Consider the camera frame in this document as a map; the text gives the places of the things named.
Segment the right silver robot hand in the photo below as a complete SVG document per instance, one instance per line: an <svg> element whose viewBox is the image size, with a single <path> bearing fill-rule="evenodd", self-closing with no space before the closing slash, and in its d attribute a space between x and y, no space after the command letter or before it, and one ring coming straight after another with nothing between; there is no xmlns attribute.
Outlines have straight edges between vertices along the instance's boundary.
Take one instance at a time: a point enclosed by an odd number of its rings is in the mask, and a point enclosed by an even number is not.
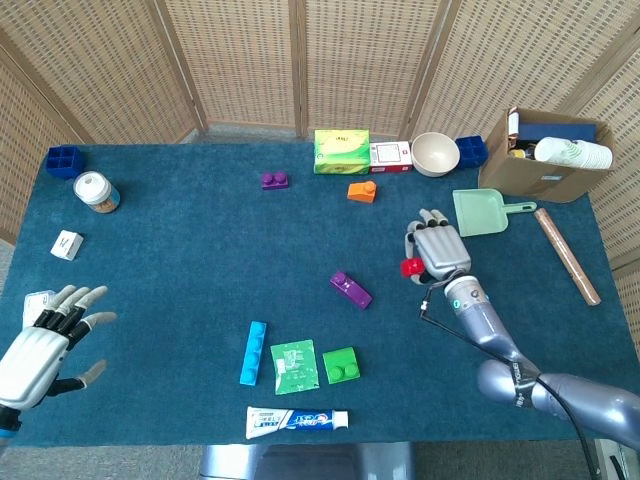
<svg viewBox="0 0 640 480"><path fill-rule="evenodd" d="M439 210L421 209L407 226L402 275L417 285L443 281L471 270L471 257L458 231Z"/></svg>

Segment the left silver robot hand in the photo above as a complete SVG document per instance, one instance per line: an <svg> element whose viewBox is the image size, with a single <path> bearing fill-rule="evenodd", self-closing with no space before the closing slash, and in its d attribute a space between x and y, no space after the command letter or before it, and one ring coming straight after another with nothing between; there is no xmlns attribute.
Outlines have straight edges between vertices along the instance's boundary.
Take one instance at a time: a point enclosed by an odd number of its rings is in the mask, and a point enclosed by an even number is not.
<svg viewBox="0 0 640 480"><path fill-rule="evenodd" d="M34 323L21 330L1 358L1 437L12 438L21 428L20 415L47 397L83 390L99 378L107 362L62 378L68 354L96 326L114 321L114 312L88 314L106 293L96 288L65 286L44 306Z"/></svg>

